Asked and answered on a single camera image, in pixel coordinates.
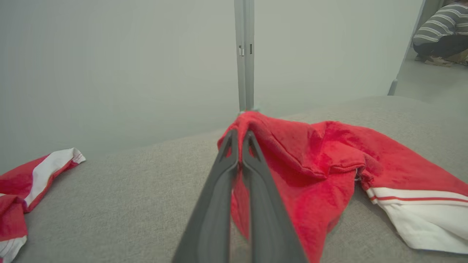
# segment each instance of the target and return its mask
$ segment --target red and white cloth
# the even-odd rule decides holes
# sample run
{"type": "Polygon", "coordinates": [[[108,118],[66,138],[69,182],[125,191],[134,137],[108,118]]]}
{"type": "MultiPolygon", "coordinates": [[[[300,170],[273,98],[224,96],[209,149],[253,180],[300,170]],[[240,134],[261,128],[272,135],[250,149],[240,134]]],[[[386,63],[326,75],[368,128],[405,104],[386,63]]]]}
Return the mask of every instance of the red and white cloth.
{"type": "MultiPolygon", "coordinates": [[[[305,124],[257,112],[241,114],[231,129],[240,149],[247,130],[254,132],[311,263],[319,262],[356,176],[408,246],[468,254],[468,185],[391,138],[340,122],[305,124]]],[[[249,193],[241,176],[231,214],[248,238],[249,193]]]]}
{"type": "Polygon", "coordinates": [[[0,176],[0,263],[12,262],[26,242],[24,213],[34,209],[60,173],[85,160],[77,149],[66,149],[0,176]]]}

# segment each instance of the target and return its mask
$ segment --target person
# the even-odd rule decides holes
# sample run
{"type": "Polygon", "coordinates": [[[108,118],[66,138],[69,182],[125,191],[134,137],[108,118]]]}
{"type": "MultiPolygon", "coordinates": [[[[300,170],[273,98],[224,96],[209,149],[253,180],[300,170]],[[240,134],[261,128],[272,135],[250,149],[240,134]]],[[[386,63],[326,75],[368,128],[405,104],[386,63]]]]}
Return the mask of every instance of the person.
{"type": "Polygon", "coordinates": [[[429,65],[451,66],[445,60],[468,49],[468,0],[444,6],[413,36],[417,60],[429,65]]]}

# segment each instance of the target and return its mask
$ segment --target gray fabric surface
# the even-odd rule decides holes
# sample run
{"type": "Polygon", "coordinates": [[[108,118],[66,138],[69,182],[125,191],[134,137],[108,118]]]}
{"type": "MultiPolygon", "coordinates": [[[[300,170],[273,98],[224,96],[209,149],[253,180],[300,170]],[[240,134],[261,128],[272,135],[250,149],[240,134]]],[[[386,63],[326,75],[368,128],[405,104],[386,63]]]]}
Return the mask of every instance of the gray fabric surface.
{"type": "MultiPolygon", "coordinates": [[[[468,182],[468,122],[401,97],[366,98],[298,114],[382,132],[468,182]]],[[[29,236],[16,263],[169,262],[224,130],[89,160],[60,175],[26,215],[29,236]]],[[[232,262],[248,246],[232,229],[232,262]]],[[[322,262],[468,262],[463,255],[410,249],[384,211],[356,187],[328,235],[322,262]]]]}

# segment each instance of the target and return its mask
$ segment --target gray floor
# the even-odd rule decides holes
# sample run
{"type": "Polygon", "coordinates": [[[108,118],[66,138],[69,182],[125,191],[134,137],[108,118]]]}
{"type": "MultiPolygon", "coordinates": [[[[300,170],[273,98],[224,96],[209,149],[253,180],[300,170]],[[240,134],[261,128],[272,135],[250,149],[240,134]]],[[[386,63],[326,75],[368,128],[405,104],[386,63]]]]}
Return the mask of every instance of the gray floor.
{"type": "Polygon", "coordinates": [[[468,116],[468,67],[440,67],[415,61],[410,50],[398,75],[396,96],[418,99],[468,116]]]}

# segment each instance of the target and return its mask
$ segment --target striped shirt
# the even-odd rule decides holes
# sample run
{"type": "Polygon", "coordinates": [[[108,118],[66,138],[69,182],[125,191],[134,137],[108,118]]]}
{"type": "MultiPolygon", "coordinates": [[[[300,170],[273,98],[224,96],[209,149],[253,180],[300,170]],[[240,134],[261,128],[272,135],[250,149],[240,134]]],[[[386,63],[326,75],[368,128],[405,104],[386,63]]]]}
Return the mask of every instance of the striped shirt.
{"type": "Polygon", "coordinates": [[[453,3],[442,7],[413,36],[413,43],[434,43],[444,36],[468,36],[468,7],[453,3]]]}

